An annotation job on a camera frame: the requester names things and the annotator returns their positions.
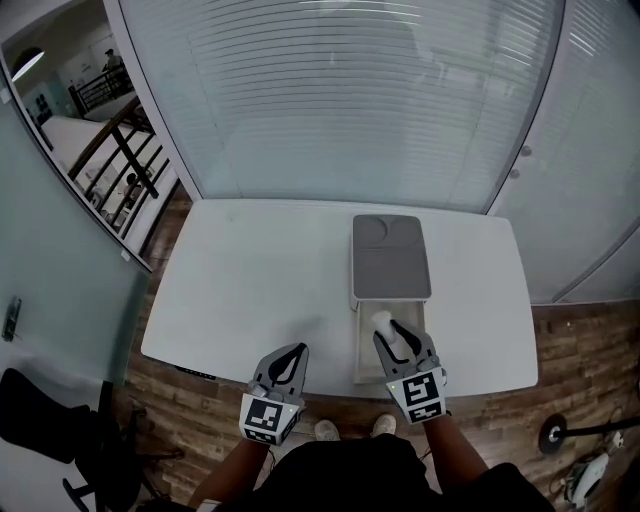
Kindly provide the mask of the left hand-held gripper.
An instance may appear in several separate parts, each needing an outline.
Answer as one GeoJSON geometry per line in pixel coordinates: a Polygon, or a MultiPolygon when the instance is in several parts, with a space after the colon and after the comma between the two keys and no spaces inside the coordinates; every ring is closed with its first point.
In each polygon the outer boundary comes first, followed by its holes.
{"type": "Polygon", "coordinates": [[[293,343],[260,360],[254,374],[256,382],[249,383],[249,391],[242,397],[239,429],[245,439],[270,446],[283,444],[305,407],[299,395],[308,359],[307,345],[293,343]]]}

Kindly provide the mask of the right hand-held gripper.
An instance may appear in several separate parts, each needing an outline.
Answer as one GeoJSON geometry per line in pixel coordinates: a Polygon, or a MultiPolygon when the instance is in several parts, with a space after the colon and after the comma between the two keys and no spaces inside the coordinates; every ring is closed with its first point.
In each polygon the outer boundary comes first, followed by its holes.
{"type": "Polygon", "coordinates": [[[445,415],[446,370],[435,354],[431,336],[404,321],[392,319],[391,325],[416,358],[398,358],[383,335],[374,332],[374,346],[386,374],[385,385],[391,398],[411,425],[445,415]]]}

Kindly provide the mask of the grey-topped white drawer box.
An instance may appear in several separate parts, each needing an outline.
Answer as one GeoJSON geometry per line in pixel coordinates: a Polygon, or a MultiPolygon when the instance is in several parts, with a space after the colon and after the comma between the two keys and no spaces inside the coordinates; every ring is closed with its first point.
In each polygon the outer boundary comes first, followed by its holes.
{"type": "Polygon", "coordinates": [[[373,342],[370,318],[392,318],[425,327],[431,280],[422,225],[415,216],[359,214],[353,217],[350,306],[356,315],[354,383],[378,384],[385,373],[373,342]]]}

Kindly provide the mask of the person's right forearm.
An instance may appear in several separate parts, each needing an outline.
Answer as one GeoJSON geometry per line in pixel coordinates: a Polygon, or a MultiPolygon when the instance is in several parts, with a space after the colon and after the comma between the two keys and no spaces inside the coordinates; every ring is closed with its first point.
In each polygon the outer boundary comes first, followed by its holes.
{"type": "Polygon", "coordinates": [[[422,426],[444,494],[461,490],[489,471],[450,415],[426,421],[422,426]]]}

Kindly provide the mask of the person's left forearm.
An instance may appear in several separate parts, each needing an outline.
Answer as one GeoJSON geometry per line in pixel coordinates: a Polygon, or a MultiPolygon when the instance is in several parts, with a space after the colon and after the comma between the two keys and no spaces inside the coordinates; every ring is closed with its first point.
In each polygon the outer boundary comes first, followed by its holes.
{"type": "Polygon", "coordinates": [[[216,505],[224,512],[235,508],[253,492],[269,450],[266,444],[241,439],[196,487],[188,506],[209,511],[216,505]]]}

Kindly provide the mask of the person's right shoe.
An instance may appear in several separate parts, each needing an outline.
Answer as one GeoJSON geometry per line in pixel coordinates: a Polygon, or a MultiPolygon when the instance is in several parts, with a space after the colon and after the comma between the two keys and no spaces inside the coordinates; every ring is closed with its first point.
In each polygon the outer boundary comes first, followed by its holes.
{"type": "Polygon", "coordinates": [[[389,413],[380,415],[372,428],[370,437],[376,438],[381,435],[394,435],[397,429],[396,418],[389,413]]]}

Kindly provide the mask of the person's black shirt torso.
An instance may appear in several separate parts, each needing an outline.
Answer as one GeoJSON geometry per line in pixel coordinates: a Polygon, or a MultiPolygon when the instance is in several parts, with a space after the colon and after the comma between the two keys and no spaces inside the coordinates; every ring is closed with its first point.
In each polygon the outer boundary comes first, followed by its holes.
{"type": "Polygon", "coordinates": [[[309,442],[289,452],[241,512],[555,512],[510,463],[434,491],[413,446],[392,435],[309,442]]]}

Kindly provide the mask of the white handheld device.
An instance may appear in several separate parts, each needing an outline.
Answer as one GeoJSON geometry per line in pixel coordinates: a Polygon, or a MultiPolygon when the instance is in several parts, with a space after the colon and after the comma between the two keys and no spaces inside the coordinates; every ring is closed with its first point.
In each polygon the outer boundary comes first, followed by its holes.
{"type": "Polygon", "coordinates": [[[609,462],[610,456],[606,452],[591,454],[578,460],[565,479],[565,501],[575,509],[583,509],[602,480],[609,462]]]}

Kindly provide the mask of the black office chair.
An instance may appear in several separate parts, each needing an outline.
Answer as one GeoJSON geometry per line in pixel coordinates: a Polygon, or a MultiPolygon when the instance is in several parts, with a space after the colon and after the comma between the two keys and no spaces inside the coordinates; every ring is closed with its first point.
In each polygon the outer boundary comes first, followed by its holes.
{"type": "Polygon", "coordinates": [[[127,428],[121,430],[109,414],[56,402],[15,369],[7,369],[0,378],[0,438],[73,463],[85,484],[74,487],[63,479],[62,485],[75,512],[89,512],[83,498],[90,494],[111,512],[129,512],[142,489],[158,496],[135,450],[137,420],[143,415],[133,410],[127,428]]]}

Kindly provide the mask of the frosted glass door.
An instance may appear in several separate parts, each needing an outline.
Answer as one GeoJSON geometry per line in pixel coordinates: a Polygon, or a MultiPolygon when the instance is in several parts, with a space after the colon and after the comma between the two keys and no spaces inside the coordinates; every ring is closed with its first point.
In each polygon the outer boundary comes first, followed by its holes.
{"type": "Polygon", "coordinates": [[[149,282],[42,153],[0,70],[0,346],[19,302],[13,345],[120,382],[149,282]]]}

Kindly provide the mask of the wide white window blind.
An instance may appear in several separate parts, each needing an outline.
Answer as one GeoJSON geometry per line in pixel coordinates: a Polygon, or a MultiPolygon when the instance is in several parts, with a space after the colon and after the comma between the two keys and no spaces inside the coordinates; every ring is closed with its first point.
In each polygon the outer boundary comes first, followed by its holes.
{"type": "Polygon", "coordinates": [[[482,213],[549,75],[563,0],[118,0],[207,198],[482,213]]]}

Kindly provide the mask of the black metal railing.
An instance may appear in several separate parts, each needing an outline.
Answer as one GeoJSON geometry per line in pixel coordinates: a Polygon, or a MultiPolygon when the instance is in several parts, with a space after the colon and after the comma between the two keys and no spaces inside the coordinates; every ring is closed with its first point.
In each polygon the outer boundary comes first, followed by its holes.
{"type": "Polygon", "coordinates": [[[170,158],[122,66],[69,92],[84,120],[106,119],[68,176],[115,235],[142,253],[178,184],[170,158]]]}

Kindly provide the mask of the narrow white window blind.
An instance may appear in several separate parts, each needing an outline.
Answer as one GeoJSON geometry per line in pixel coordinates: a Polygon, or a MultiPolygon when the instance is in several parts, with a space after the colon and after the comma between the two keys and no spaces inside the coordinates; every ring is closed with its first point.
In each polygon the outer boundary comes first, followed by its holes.
{"type": "Polygon", "coordinates": [[[535,304],[640,299],[640,14],[567,0],[540,107],[494,212],[535,304]]]}

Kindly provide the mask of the round pendant lamp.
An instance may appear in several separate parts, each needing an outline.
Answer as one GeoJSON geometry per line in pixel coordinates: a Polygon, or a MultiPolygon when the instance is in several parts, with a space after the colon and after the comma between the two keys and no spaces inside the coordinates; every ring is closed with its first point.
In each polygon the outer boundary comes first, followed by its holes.
{"type": "Polygon", "coordinates": [[[45,51],[39,47],[29,47],[23,50],[11,68],[12,81],[16,82],[24,76],[43,58],[44,55],[45,51]]]}

